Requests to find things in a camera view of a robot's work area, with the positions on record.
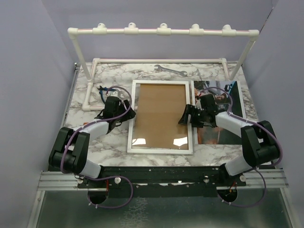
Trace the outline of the white picture frame with photo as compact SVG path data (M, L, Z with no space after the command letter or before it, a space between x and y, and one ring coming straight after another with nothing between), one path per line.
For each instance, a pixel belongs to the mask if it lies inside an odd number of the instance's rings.
M139 90L138 86L140 84L174 84L174 85L186 85L186 100L187 104L190 104L190 85L188 81L160 81L160 80L134 80L132 84L132 108L137 111L137 101ZM188 150L170 150L170 149L134 149L132 147L132 138L133 138L133 127L135 123L135 118L133 118L129 122L129 129L128 129L128 143L127 143L127 151L128 153L152 153L152 154L178 154L178 155L190 155L193 154L193 139L192 139L192 127L188 123L186 126L188 127L188 142L189 142L189 149Z

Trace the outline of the brown frame backing board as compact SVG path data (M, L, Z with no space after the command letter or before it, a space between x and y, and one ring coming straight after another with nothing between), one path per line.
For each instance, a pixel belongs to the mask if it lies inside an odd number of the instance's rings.
M188 150L188 127L179 124L185 106L186 85L140 84L132 147Z

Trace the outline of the printed photo with mat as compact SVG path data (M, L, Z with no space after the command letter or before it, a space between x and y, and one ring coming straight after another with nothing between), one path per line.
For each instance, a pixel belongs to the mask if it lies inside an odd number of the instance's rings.
M227 110L232 100L232 113L243 118L246 117L238 81L194 80L191 82L191 92L194 105L196 95L212 94L218 109ZM240 145L241 138L223 128L204 126L194 128L194 142L195 144Z

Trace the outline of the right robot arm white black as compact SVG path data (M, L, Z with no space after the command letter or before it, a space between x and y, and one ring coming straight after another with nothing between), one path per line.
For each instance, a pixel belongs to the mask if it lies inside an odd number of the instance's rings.
M195 128L220 127L241 138L242 154L223 165L218 174L219 182L228 186L235 176L250 171L264 163L283 158L283 149L268 121L254 122L232 113L230 97L228 109L219 109L213 95L199 96L200 105L187 104L179 124L191 124Z

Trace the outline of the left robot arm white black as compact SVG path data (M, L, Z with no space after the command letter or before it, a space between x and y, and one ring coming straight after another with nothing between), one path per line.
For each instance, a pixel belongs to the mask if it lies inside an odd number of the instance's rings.
M102 166L88 160L88 147L92 140L110 133L121 123L131 120L136 113L127 99L117 96L106 99L104 109L95 119L78 128L62 127L51 150L49 167L62 173L73 173L88 177L92 186L98 188L104 184Z

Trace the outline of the silver open-end wrench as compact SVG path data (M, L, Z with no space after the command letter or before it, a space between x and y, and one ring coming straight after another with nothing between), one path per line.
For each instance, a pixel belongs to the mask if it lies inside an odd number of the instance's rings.
M174 69L170 69L170 68L165 68L165 67L162 67L160 65L155 65L154 69L157 70L157 71L166 71L166 72L178 74L180 76L187 76L188 75L188 73L186 71L178 71L178 70L174 70Z

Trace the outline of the white PVC pipe rack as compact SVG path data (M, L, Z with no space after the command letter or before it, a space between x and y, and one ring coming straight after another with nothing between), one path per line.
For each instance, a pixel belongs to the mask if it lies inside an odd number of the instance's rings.
M101 106L91 106L89 104L91 92L94 85L95 70L100 63L203 63L222 64L224 68L224 75L230 80L234 79L240 67L244 63L248 53L257 41L260 32L259 30L235 30L230 25L224 25L221 30L214 29L202 29L198 24L193 24L190 29L172 29L169 28L166 23L162 23L158 28L138 28L135 23L131 22L125 28L107 28L105 24L100 23L96 28L68 28L67 30L69 38L71 39L76 54L79 58L80 65L87 79L87 87L84 101L82 103L83 111L99 111ZM86 61L84 59L82 50L78 42L78 36L80 35L158 35L158 36L171 36L171 35L186 35L186 36L218 36L218 37L248 37L249 41L243 50L237 64L233 71L230 73L228 70L228 62L225 58L209 58L209 59L106 59L106 58L94 58L92 61L91 70L88 69Z

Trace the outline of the blue handled pliers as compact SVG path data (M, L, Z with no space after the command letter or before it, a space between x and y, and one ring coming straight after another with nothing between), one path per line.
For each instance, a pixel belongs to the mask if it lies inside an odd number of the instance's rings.
M104 92L113 92L115 89L113 88L107 88L107 87L102 87L101 85L97 88L99 90L99 94L101 97L102 102L105 104L105 99L104 99Z

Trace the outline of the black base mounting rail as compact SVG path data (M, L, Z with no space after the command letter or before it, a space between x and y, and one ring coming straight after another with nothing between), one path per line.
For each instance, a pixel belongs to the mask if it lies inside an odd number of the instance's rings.
M217 190L243 187L240 175L233 177L223 166L115 167L101 169L100 181L84 179L80 189L108 193L112 198L216 197Z

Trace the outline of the aluminium extrusion rail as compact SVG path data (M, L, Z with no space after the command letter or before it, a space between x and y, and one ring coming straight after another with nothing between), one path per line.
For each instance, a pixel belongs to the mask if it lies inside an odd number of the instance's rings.
M43 171L38 182L39 191L71 191L78 189L74 175L59 171Z

